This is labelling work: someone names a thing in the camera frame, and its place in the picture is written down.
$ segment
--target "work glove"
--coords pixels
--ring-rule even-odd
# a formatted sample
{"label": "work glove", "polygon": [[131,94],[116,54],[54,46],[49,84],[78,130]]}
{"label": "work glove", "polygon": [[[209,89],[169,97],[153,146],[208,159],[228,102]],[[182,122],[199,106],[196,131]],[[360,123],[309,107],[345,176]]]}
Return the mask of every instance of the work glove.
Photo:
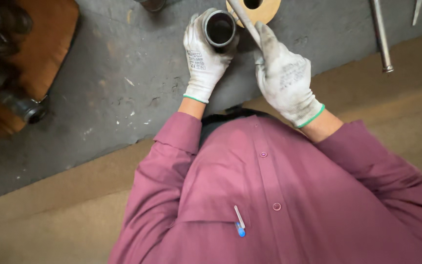
{"label": "work glove", "polygon": [[262,51],[255,52],[256,80],[263,96],[294,127],[301,128],[325,109],[310,89],[310,61],[290,52],[258,21]]}
{"label": "work glove", "polygon": [[203,31],[203,24],[208,16],[217,9],[208,9],[202,15],[194,14],[185,30],[183,45],[187,53],[190,81],[183,95],[197,101],[208,103],[216,83],[221,79],[237,51],[239,36],[222,48],[218,53],[211,46]]}

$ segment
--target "metal bar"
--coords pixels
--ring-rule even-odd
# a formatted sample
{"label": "metal bar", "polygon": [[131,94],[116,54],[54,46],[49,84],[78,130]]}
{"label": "metal bar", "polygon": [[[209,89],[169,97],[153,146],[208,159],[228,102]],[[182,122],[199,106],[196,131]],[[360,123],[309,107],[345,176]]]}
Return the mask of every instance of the metal bar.
{"label": "metal bar", "polygon": [[416,0],[416,7],[414,8],[414,17],[413,17],[413,26],[416,25],[418,21],[419,10],[421,9],[422,0]]}
{"label": "metal bar", "polygon": [[385,34],[384,19],[382,18],[382,10],[380,9],[380,1],[372,0],[374,8],[374,19],[376,22],[376,30],[378,34],[378,42],[380,44],[380,53],[382,54],[382,64],[384,65],[383,72],[393,71],[393,66],[390,61],[390,52],[387,44],[387,36]]}
{"label": "metal bar", "polygon": [[249,16],[247,15],[247,12],[245,12],[245,9],[243,9],[242,5],[239,3],[239,0],[227,0],[227,2],[229,2],[232,9],[239,17],[239,20],[250,32],[250,35],[252,35],[253,39],[255,40],[255,43],[260,49],[262,49],[260,35],[258,34],[258,31],[256,31],[256,28],[250,20]]}

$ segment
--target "pipe opening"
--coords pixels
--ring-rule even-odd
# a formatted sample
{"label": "pipe opening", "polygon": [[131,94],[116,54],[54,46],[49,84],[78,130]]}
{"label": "pipe opening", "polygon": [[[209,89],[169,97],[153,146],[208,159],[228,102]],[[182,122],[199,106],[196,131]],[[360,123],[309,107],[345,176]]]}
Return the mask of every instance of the pipe opening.
{"label": "pipe opening", "polygon": [[257,9],[262,5],[263,0],[243,0],[243,3],[248,9]]}
{"label": "pipe opening", "polygon": [[234,21],[225,13],[216,13],[211,16],[206,26],[209,39],[216,44],[224,44],[232,38]]}

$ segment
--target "pen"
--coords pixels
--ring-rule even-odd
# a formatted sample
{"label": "pen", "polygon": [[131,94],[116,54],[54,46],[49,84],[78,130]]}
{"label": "pen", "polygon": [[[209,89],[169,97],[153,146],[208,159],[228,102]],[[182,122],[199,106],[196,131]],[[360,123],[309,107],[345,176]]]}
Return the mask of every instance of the pen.
{"label": "pen", "polygon": [[235,213],[237,213],[237,217],[239,218],[239,221],[235,223],[235,227],[237,228],[237,231],[239,233],[240,237],[245,236],[245,224],[243,223],[242,216],[240,215],[239,209],[237,208],[237,205],[234,206]]}

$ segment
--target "gray concrete floor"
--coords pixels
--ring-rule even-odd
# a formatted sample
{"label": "gray concrete floor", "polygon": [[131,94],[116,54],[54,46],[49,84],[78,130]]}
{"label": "gray concrete floor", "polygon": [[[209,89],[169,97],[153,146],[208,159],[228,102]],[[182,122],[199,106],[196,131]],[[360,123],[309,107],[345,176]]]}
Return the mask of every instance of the gray concrete floor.
{"label": "gray concrete floor", "polygon": [[[0,195],[155,135],[187,86],[182,38],[189,18],[226,6],[224,0],[167,0],[151,14],[133,0],[78,3],[80,26],[50,90],[50,113],[0,141]],[[411,27],[413,7],[413,0],[382,2],[390,45],[422,35],[422,10]],[[313,75],[377,50],[368,0],[283,0],[268,25],[291,51],[312,61]],[[255,45],[241,34],[239,53],[207,113],[260,95]],[[381,74],[380,61],[378,69]]]}

